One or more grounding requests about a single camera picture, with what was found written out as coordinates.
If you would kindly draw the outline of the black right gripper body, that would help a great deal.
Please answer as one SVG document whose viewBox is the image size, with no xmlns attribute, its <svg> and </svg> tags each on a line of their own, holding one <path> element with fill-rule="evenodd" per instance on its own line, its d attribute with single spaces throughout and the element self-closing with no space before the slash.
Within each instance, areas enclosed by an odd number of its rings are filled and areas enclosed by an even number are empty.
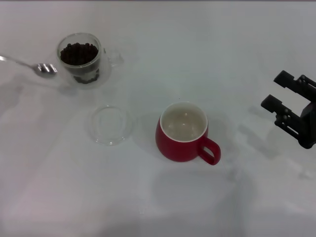
<svg viewBox="0 0 316 237">
<path fill-rule="evenodd" d="M 310 102 L 301 113 L 304 129 L 299 135 L 299 144 L 310 149 L 316 143 L 316 103 Z"/>
</svg>

